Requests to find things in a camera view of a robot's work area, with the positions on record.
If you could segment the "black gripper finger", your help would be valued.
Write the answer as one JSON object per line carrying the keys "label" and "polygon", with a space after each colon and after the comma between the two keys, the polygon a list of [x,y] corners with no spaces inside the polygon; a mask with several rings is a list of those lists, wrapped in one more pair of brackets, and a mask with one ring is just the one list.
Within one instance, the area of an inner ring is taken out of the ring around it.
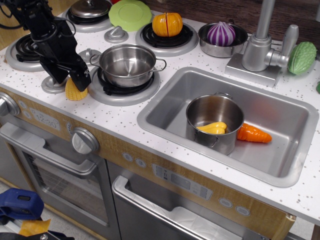
{"label": "black gripper finger", "polygon": [[91,83],[90,72],[85,63],[73,65],[69,71],[69,75],[80,92],[85,91]]}
{"label": "black gripper finger", "polygon": [[67,70],[59,68],[55,63],[40,61],[43,69],[59,84],[62,84],[69,75]]}

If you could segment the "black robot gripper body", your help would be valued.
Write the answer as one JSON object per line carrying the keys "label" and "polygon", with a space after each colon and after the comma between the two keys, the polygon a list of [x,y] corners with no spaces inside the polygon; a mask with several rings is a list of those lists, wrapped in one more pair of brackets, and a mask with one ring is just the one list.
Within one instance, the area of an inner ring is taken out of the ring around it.
{"label": "black robot gripper body", "polygon": [[46,71],[62,69],[69,73],[84,73],[87,65],[76,53],[77,41],[67,20],[56,17],[47,0],[11,0],[9,10],[19,26],[30,31]]}

